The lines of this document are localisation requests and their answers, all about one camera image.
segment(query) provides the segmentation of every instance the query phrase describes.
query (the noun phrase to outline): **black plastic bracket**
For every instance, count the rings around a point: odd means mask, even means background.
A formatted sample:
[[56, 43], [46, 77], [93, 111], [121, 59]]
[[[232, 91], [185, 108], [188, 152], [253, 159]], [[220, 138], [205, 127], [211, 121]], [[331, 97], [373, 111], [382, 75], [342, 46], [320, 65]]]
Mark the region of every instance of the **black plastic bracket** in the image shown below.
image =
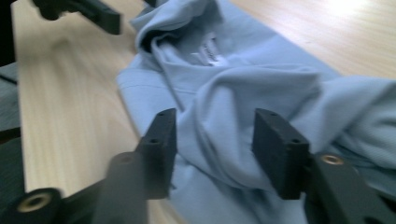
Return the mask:
[[64, 199], [57, 189], [26, 193], [0, 223], [147, 224], [146, 200], [168, 196], [176, 137], [176, 110], [165, 110], [156, 115], [135, 151], [112, 159], [104, 180]]
[[56, 21], [66, 11], [78, 11], [109, 34], [120, 34], [121, 14], [98, 0], [33, 0], [33, 2], [46, 20]]
[[278, 114], [256, 110], [252, 150], [279, 197], [298, 199], [305, 192], [309, 223], [396, 223], [390, 197], [378, 197], [340, 156], [310, 155], [308, 141]]

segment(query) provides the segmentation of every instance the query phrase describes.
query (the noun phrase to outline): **wooden table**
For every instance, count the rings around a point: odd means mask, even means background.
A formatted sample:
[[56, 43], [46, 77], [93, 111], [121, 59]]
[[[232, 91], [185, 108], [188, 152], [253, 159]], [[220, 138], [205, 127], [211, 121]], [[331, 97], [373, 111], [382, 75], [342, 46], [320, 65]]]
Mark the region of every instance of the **wooden table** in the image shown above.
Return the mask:
[[[233, 1], [342, 74], [396, 77], [393, 0]], [[115, 77], [135, 55], [127, 21], [142, 2], [108, 3], [124, 15], [122, 35], [107, 35], [77, 13], [44, 21], [27, 0], [13, 6], [28, 190], [69, 195], [136, 146]]]

